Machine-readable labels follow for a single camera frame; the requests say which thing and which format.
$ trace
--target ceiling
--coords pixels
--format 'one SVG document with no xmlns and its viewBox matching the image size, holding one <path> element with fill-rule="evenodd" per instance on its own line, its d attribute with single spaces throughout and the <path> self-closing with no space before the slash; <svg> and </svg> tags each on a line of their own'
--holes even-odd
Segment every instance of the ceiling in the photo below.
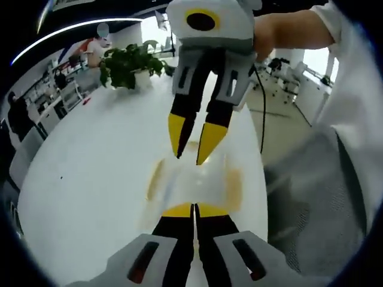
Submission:
<svg viewBox="0 0 383 287">
<path fill-rule="evenodd" d="M 3 33 L 5 33 L 0 67 L 3 70 L 2 74 L 7 75 L 7 77 L 5 81 L 0 81 L 1 96 L 4 96 L 12 85 L 40 60 L 72 43 L 93 37 L 97 24 L 82 26 L 52 37 L 28 51 L 12 67 L 10 66 L 11 61 L 22 50 L 44 35 L 88 20 L 130 16 L 147 17 L 137 14 L 143 10 L 150 11 L 150 8 L 158 6 L 164 11 L 166 4 L 170 2 L 170 0 L 96 0 L 91 3 L 74 5 L 50 12 L 37 35 L 37 21 L 47 1 L 13 0 L 5 4 L 7 11 L 3 10 L 0 19 Z M 327 0 L 263 0 L 262 10 L 255 11 L 254 15 L 298 11 L 325 2 Z M 110 32 L 114 33 L 132 25 L 132 23 L 120 22 L 109 23 L 108 25 Z"/>
</svg>

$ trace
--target ceiling light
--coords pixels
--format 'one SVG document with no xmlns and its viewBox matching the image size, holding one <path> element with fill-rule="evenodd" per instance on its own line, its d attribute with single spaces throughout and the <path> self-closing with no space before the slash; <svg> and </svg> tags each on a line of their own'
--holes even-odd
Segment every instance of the ceiling light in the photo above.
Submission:
<svg viewBox="0 0 383 287">
<path fill-rule="evenodd" d="M 99 19 L 99 20 L 92 20 L 92 21 L 86 21 L 86 22 L 82 22 L 82 23 L 78 23 L 78 24 L 74 24 L 74 25 L 70 25 L 68 27 L 65 27 L 65 28 L 62 28 L 60 30 L 57 30 L 51 34 L 48 34 L 44 37 L 42 37 L 41 39 L 37 40 L 36 42 L 34 42 L 33 44 L 31 44 L 30 46 L 26 47 L 20 54 L 18 54 L 16 56 L 16 58 L 14 58 L 14 60 L 11 62 L 11 66 L 14 64 L 14 62 L 16 62 L 17 60 L 20 59 L 20 57 L 22 55 L 24 55 L 26 52 L 28 52 L 30 49 L 36 47 L 38 44 L 42 43 L 43 41 L 53 37 L 53 36 L 56 36 L 62 32 L 65 32 L 65 31 L 68 31 L 68 30 L 71 30 L 71 29 L 74 29 L 74 28 L 77 28 L 77 27 L 81 27 L 81 26 L 85 26 L 85 25 L 90 25 L 90 24 L 95 24 L 95 23 L 102 23 L 102 22 L 117 22 L 117 21 L 129 21 L 129 22 L 142 22 L 142 19 L 139 19 L 139 18 L 110 18 L 110 19 Z"/>
</svg>

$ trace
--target gray fabric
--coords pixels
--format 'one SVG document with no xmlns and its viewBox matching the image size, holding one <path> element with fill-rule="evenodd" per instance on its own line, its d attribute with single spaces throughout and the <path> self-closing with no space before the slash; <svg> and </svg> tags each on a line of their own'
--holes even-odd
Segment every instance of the gray fabric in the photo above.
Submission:
<svg viewBox="0 0 383 287">
<path fill-rule="evenodd" d="M 269 243 L 303 275 L 332 277 L 365 237 L 366 211 L 335 131 L 313 130 L 298 149 L 265 167 Z"/>
</svg>

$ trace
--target floor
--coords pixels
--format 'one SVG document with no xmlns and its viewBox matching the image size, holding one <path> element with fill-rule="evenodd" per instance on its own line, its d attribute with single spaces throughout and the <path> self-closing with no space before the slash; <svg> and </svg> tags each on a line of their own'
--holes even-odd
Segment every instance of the floor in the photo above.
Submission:
<svg viewBox="0 0 383 287">
<path fill-rule="evenodd" d="M 265 139 L 263 144 L 263 164 L 272 163 L 283 158 L 299 142 L 306 138 L 310 131 L 298 108 L 287 99 L 276 81 L 268 75 L 261 75 L 266 92 Z M 259 146 L 262 140 L 263 93 L 260 87 L 251 90 L 247 95 L 247 105 L 251 111 L 254 127 L 257 130 Z"/>
</svg>

